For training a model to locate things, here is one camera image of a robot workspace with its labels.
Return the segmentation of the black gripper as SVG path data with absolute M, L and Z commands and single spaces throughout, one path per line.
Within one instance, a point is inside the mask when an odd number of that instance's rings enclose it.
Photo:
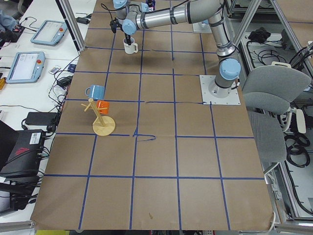
M 130 45 L 131 44 L 131 35 L 125 34 L 125 39 L 126 39 L 126 44 Z

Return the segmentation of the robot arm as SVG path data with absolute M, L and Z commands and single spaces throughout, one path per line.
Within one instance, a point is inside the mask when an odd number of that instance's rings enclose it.
M 238 50 L 233 44 L 225 24 L 223 0 L 185 0 L 177 5 L 150 11 L 153 0 L 138 2 L 132 0 L 114 0 L 110 27 L 113 33 L 119 28 L 125 34 L 127 43 L 140 29 L 150 29 L 181 23 L 196 24 L 208 21 L 212 31 L 219 63 L 227 59 L 237 59 Z

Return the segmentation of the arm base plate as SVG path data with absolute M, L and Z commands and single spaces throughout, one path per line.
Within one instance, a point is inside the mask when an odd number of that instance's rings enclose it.
M 229 88 L 220 88 L 215 75 L 200 75 L 202 102 L 206 105 L 241 105 L 235 81 Z
M 199 22 L 192 24 L 192 26 L 194 33 L 212 33 L 208 23 Z

